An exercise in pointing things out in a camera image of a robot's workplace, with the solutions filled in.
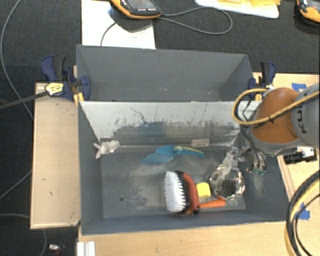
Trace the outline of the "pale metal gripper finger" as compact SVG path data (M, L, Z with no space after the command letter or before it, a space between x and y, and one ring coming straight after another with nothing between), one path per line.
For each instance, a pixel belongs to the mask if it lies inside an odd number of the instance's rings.
M246 157L226 158L226 176L231 176L233 172L239 172L240 164L244 164L246 159Z
M226 166L237 166L239 162L239 149L237 147L231 147L225 154L223 164Z

